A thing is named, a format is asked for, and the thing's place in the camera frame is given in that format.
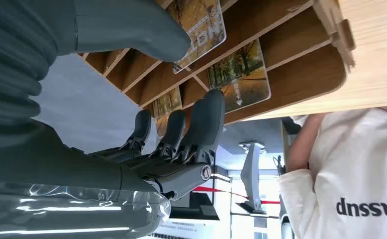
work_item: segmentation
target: person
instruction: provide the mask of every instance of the person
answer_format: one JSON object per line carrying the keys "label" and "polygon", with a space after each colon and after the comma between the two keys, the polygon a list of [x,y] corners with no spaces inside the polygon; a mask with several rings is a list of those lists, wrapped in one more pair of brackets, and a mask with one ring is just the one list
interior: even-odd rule
{"label": "person", "polygon": [[296,238],[387,238],[387,107],[297,121],[279,177]]}

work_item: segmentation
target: wooden panel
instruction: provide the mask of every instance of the wooden panel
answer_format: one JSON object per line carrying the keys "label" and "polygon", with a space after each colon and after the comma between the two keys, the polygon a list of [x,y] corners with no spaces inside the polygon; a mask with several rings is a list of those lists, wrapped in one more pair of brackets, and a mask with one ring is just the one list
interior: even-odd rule
{"label": "wooden panel", "polygon": [[356,67],[346,83],[333,93],[251,119],[387,106],[387,1],[340,0],[340,7],[356,42]]}
{"label": "wooden panel", "polygon": [[88,54],[89,54],[89,53],[84,53],[84,54],[82,54],[82,59],[86,60],[87,57],[88,57]]}
{"label": "wooden panel", "polygon": [[88,55],[86,61],[94,67],[100,74],[104,71],[104,62],[107,59],[108,52],[93,52]]}
{"label": "wooden panel", "polygon": [[226,41],[190,65],[192,69],[190,72],[185,71],[173,74],[171,71],[171,63],[163,63],[163,66],[151,72],[146,79],[145,91],[141,97],[141,107],[151,103],[160,97],[163,92],[167,92],[175,85],[204,71],[212,64],[269,32],[310,6],[312,6],[312,1],[306,0],[238,1],[224,13],[224,21],[228,35]]}
{"label": "wooden panel", "polygon": [[221,5],[221,11],[225,12],[229,7],[231,7],[233,4],[235,4],[237,0],[221,0],[220,5]]}
{"label": "wooden panel", "polygon": [[132,87],[128,92],[126,92],[126,95],[129,97],[129,99],[134,102],[135,104],[139,104],[141,101],[141,95],[142,95],[142,89],[144,88],[144,82],[140,82],[139,84],[136,84],[134,87]]}
{"label": "wooden panel", "polygon": [[206,90],[194,79],[191,78],[179,86],[183,109],[189,108],[205,95]]}
{"label": "wooden panel", "polygon": [[269,71],[268,79],[271,98],[226,114],[226,124],[335,91],[346,71],[337,48],[328,45]]}
{"label": "wooden panel", "polygon": [[110,51],[105,61],[103,76],[106,77],[119,61],[128,53],[130,48]]}
{"label": "wooden panel", "polygon": [[122,82],[122,92],[128,92],[148,73],[156,68],[161,61],[149,57],[135,49],[131,49],[115,68],[109,73],[107,78],[110,81]]}
{"label": "wooden panel", "polygon": [[309,48],[315,45],[317,48],[322,47],[331,40],[315,11],[308,8],[291,21],[260,37],[260,42],[265,65],[270,71],[304,55],[304,51]]}
{"label": "wooden panel", "polygon": [[210,90],[209,79],[207,71],[201,71],[197,75],[194,76],[195,80],[206,90]]}

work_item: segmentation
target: white shirt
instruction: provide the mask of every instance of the white shirt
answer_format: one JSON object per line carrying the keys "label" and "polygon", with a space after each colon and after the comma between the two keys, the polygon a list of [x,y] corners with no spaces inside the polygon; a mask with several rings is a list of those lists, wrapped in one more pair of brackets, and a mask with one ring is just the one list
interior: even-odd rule
{"label": "white shirt", "polygon": [[279,178],[298,239],[387,239],[387,112],[336,112],[309,159]]}

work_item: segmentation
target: white sleeve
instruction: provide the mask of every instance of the white sleeve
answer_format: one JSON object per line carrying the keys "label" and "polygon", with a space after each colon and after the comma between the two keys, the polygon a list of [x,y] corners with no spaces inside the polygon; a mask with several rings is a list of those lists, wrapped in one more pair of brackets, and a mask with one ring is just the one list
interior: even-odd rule
{"label": "white sleeve", "polygon": [[289,216],[293,232],[302,239],[318,212],[318,203],[313,191],[314,182],[308,169],[299,169],[286,173],[278,179],[280,193]]}

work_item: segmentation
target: screw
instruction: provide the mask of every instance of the screw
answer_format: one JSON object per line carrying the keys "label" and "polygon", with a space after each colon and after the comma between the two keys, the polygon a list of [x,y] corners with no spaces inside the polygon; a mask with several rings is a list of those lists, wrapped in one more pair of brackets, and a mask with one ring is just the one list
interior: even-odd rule
{"label": "screw", "polygon": [[209,165],[205,165],[201,169],[201,178],[206,181],[211,177],[211,167]]}

